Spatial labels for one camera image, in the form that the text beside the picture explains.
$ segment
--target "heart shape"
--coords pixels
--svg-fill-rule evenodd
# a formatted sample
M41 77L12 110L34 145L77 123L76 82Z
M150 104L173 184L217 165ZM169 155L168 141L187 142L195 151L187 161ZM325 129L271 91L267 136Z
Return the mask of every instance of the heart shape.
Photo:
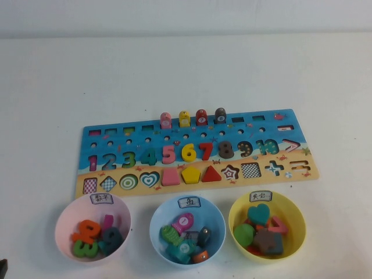
M270 209L264 203L260 203L257 206L251 206L248 209L248 219L256 224L265 226L270 217Z
M149 188L154 186L159 181L159 179L160 174L156 171L153 171L151 173L142 173L139 177L139 180Z

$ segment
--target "pink bowl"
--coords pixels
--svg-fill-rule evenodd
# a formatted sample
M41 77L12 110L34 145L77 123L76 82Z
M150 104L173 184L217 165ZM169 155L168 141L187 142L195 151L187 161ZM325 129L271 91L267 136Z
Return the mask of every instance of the pink bowl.
M98 253L93 259L75 257L72 254L73 241L71 240L71 235L78 233L79 222L88 219L103 225L106 214L114 217L113 227L117 227L124 238L122 245L107 257L102 253ZM107 193L84 195L69 204L59 216L55 230L55 240L58 249L68 258L86 264L103 264L118 258L123 253L124 247L128 242L130 226L129 209L118 196Z

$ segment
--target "pink number 5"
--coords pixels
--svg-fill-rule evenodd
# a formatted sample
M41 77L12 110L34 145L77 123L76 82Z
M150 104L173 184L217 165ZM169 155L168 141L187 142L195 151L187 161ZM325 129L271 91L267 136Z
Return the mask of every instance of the pink number 5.
M163 164L172 164L176 160L174 146L168 145L163 147Z

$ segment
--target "red triangle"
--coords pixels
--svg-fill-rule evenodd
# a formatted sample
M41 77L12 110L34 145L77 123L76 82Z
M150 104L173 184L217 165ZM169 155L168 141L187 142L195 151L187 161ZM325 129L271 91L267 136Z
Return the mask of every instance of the red triangle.
M221 181L221 179L221 175L212 166L209 166L205 171L202 182Z

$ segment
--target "wooden puzzle board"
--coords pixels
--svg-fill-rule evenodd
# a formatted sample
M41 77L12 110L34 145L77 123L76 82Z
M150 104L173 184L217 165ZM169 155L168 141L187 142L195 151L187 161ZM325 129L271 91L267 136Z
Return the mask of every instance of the wooden puzzle board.
M297 118L291 109L228 114L226 124L179 127L173 118L172 129L162 130L159 120L89 126L83 129L76 198L93 192L118 196L164 194L196 189L225 188L252 184L293 182L317 179L319 173ZM219 156L219 143L231 143L234 155ZM208 160L199 144L210 142ZM196 159L185 162L182 148L194 144ZM163 147L174 146L175 162L163 164ZM155 149L156 164L142 164L141 157ZM196 184L186 184L181 172L188 167L200 171ZM212 166L221 180L202 182ZM175 168L179 185L163 186L164 169Z

